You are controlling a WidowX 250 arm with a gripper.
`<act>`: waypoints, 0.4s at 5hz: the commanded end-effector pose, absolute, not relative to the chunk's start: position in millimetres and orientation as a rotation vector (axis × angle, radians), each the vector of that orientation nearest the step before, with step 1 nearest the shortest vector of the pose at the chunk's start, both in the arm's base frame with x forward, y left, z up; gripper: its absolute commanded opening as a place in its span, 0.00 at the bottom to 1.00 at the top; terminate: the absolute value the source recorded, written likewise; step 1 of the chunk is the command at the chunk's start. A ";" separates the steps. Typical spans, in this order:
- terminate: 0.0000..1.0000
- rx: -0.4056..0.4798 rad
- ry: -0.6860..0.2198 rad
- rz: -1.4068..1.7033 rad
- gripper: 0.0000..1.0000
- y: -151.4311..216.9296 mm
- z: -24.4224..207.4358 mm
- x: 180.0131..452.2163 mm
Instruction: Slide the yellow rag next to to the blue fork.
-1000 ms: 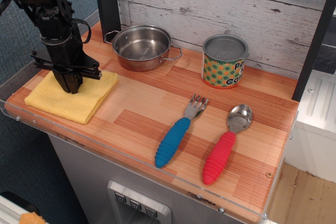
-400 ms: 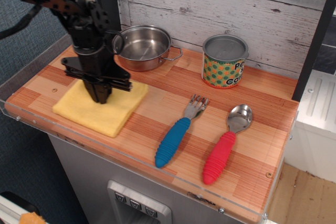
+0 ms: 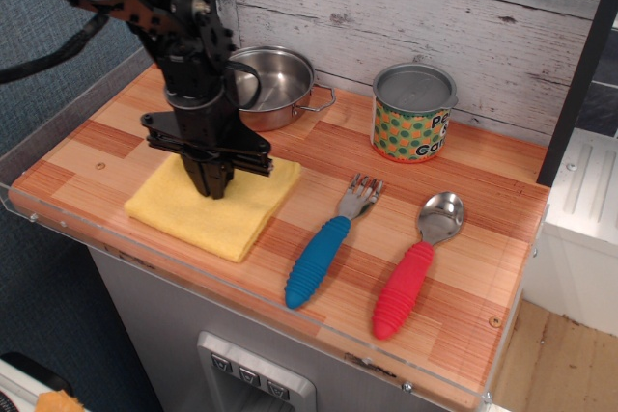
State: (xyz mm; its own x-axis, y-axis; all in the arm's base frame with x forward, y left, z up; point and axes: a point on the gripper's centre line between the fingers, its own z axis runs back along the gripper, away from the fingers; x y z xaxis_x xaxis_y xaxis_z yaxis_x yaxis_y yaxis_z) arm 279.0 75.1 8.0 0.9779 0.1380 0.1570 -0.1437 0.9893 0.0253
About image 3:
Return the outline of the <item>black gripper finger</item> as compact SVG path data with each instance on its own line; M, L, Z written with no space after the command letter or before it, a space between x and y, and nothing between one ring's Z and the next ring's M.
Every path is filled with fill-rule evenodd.
M210 189L208 186L207 177L204 174L202 164L193 160L187 155L182 154L181 160L183 167L191 179L195 189L204 197L210 195Z
M228 183L234 178L234 166L229 161L216 160L210 164L210 196L214 200L224 197Z

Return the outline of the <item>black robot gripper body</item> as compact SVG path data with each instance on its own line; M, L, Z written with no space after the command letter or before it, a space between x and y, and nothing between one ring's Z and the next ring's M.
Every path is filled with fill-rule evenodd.
M223 91L211 100L165 96L170 111L141 117L151 147L198 162L228 161L236 169L270 174L270 143L242 122L238 108Z

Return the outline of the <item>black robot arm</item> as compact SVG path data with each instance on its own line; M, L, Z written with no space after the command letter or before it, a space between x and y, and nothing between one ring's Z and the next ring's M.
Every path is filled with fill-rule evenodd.
M259 94L240 96L236 75L258 73L233 61L234 33L221 23L215 0L66 1L121 20L142 42L162 73L171 107L142 116L147 141L179 155L200 194L222 198L236 170L269 175L270 144L239 114Z

